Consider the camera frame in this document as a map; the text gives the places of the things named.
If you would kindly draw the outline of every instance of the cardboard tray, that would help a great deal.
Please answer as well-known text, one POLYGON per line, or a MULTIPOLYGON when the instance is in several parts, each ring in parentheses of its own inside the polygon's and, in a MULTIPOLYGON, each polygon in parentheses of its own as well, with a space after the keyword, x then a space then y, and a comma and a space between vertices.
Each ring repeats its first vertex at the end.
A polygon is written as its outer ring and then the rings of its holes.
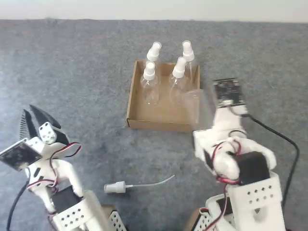
MULTIPOLYGON (((169 99, 168 77, 175 63, 161 64, 161 85, 159 102, 147 105, 142 96, 140 78, 143 74, 143 61, 136 61, 131 81, 126 121, 130 128, 162 131, 191 131, 189 117, 184 107, 176 107, 169 99)), ((193 89, 200 89, 200 66, 197 67, 193 89)))

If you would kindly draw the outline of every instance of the white wall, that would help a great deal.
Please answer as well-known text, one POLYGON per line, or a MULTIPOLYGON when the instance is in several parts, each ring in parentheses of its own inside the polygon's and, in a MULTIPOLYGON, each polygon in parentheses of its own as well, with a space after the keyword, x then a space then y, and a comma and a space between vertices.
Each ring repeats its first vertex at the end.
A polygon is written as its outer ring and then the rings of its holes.
POLYGON ((0 19, 308 22, 308 0, 0 0, 0 19))

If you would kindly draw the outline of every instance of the gray carpet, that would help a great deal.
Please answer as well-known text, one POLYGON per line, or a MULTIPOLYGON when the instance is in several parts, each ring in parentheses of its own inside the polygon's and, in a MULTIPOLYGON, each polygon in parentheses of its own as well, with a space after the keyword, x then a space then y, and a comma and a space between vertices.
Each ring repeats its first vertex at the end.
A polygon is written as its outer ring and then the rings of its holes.
MULTIPOLYGON (((38 20, 0 21, 0 150, 17 141, 23 108, 51 113, 83 150, 69 161, 85 189, 114 204, 131 231, 181 230, 192 211, 221 193, 193 155, 190 134, 133 130, 125 116, 133 63, 158 40, 164 61, 176 61, 189 39, 202 86, 238 77, 252 115, 297 141, 302 156, 288 197, 287 227, 308 229, 308 25, 238 22, 38 20), (106 195, 105 183, 165 185, 106 195)), ((282 187, 293 147, 251 121, 249 137, 272 149, 282 187)), ((0 225, 26 180, 0 163, 0 225)), ((26 192, 12 230, 49 229, 43 203, 26 192)))

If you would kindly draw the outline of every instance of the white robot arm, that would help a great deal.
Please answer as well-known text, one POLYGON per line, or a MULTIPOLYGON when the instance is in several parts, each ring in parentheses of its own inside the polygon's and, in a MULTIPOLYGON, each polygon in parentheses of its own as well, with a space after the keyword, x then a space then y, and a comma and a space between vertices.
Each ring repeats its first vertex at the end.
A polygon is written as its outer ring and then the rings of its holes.
POLYGON ((274 152, 247 138, 241 117, 248 111, 238 80, 217 80, 214 87, 213 126, 193 132, 195 156, 226 187, 206 201, 186 230, 285 231, 280 181, 271 171, 277 165, 274 152))
POLYGON ((115 208, 102 207, 92 191, 83 190, 73 166, 61 160, 78 153, 81 145, 70 143, 51 115, 30 108, 40 125, 39 135, 24 110, 20 141, 1 152, 0 160, 16 170, 26 168, 27 189, 42 199, 57 230, 126 231, 115 208), (70 186, 62 189, 64 182, 70 186))

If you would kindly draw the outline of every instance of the black wire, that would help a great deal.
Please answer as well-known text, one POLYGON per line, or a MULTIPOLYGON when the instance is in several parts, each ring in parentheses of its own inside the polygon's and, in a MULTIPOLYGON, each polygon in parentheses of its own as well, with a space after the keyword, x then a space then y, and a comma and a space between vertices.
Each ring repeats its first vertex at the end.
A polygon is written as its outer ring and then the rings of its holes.
POLYGON ((27 181, 25 182, 25 184, 23 185, 23 187, 18 192, 18 195, 16 196, 16 198, 15 198, 15 200, 14 200, 12 206, 11 206, 11 209, 10 209, 10 212, 9 212, 9 216, 8 216, 7 225, 6 225, 6 231, 11 231, 10 228, 11 228, 11 221, 12 221, 12 217, 13 217, 13 212, 15 210, 17 202, 19 201, 19 198, 24 193, 24 191, 27 188, 27 185, 29 184, 31 173, 30 173, 30 169, 29 168, 27 168, 27 169, 28 169, 28 172, 29 172, 29 177, 28 177, 27 181))
POLYGON ((244 135, 247 137, 247 134, 246 134, 245 132, 241 131, 241 130, 232 130, 232 131, 230 131, 230 132, 228 133, 228 137, 231 137, 231 134, 232 134, 233 132, 240 132, 240 133, 244 134, 244 135))
POLYGON ((290 188, 290 185, 291 185, 291 180, 292 180, 292 177, 293 177, 293 174, 294 174, 294 171, 295 171, 295 168, 296 168, 296 164, 298 162, 298 159, 299 159, 299 156, 300 156, 300 150, 297 146, 297 144, 291 140, 290 138, 282 135, 281 133, 275 131, 274 129, 266 126, 265 124, 263 124, 262 122, 260 122, 259 120, 255 119, 252 115, 247 115, 247 117, 249 117, 252 121, 256 122, 257 124, 261 125, 262 127, 264 127, 266 130, 274 133, 275 135, 283 138, 284 140, 288 141, 290 144, 292 144, 295 149, 296 149, 296 156, 295 156, 295 159, 294 159, 294 162, 292 164, 292 167, 291 167, 291 170, 290 170, 290 173, 289 173, 289 176, 288 176, 288 180, 287 180, 287 183, 286 183, 286 186, 285 186, 285 189, 284 189, 284 192, 283 192, 283 199, 282 199, 282 211, 284 211, 284 207, 285 207, 285 202, 287 200, 287 195, 288 195, 288 192, 289 192, 289 188, 290 188))

